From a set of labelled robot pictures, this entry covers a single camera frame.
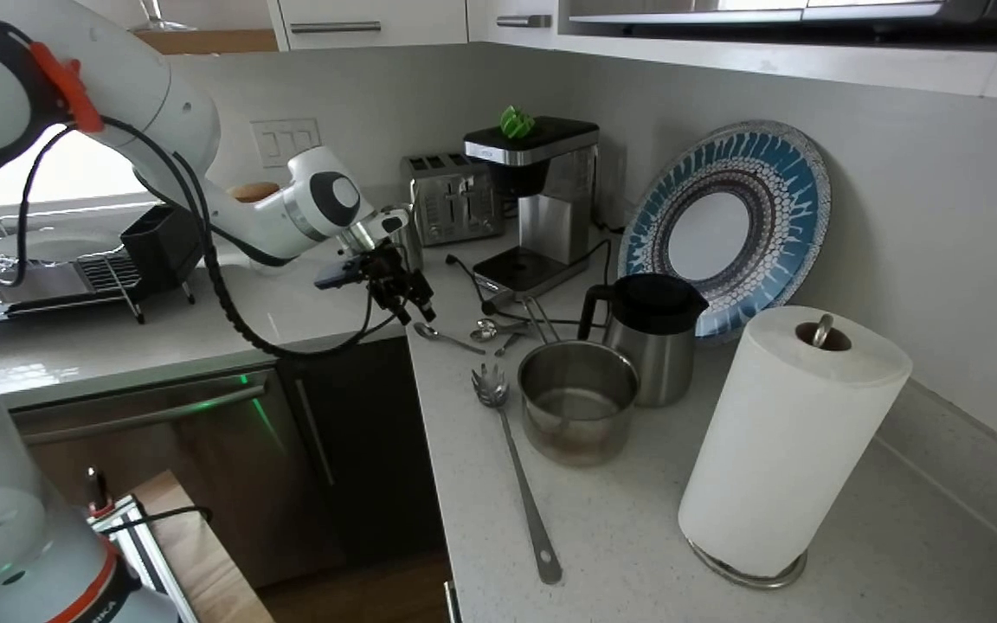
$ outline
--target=floor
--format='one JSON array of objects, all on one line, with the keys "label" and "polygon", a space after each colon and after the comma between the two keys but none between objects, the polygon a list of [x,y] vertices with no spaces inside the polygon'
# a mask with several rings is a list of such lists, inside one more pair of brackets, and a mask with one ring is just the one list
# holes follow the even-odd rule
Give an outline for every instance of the floor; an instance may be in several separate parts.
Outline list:
[{"label": "floor", "polygon": [[391,561],[333,576],[297,576],[263,587],[277,623],[445,623],[443,554]]}]

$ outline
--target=kettle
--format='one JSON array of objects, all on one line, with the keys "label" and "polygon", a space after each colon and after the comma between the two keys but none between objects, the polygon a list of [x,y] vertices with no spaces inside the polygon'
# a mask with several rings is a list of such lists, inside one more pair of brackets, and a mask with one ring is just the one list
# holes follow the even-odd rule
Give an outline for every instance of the kettle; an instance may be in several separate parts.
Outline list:
[{"label": "kettle", "polygon": [[585,295],[577,339],[592,331],[599,299],[608,304],[604,347],[636,368],[634,404],[677,400],[692,376],[692,328],[706,297],[671,273],[629,273]]}]

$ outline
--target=paper towel roll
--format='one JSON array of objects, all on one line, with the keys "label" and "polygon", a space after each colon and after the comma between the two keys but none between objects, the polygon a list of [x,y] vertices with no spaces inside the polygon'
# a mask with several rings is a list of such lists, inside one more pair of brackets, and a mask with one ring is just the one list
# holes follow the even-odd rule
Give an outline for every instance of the paper towel roll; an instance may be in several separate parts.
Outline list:
[{"label": "paper towel roll", "polygon": [[821,336],[821,313],[788,304],[744,324],[677,505],[686,539],[739,575],[779,576],[808,554],[910,376],[891,339],[838,313]]}]

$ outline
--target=black pot handle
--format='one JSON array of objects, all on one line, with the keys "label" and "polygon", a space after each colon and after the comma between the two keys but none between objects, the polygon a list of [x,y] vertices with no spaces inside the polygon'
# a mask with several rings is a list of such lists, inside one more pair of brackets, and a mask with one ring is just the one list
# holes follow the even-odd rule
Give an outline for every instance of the black pot handle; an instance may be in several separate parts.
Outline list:
[{"label": "black pot handle", "polygon": [[614,288],[608,283],[596,283],[585,297],[581,297],[581,313],[577,313],[577,339],[589,339],[592,320],[596,320],[596,304],[608,299]]}]

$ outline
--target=power outlet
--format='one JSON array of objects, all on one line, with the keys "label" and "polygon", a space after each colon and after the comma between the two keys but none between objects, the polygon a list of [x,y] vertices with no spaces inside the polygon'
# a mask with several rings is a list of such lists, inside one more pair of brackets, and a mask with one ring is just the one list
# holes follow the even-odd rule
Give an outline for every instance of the power outlet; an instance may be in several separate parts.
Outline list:
[{"label": "power outlet", "polygon": [[252,121],[252,137],[263,168],[285,168],[288,158],[323,145],[318,117],[263,117]]}]

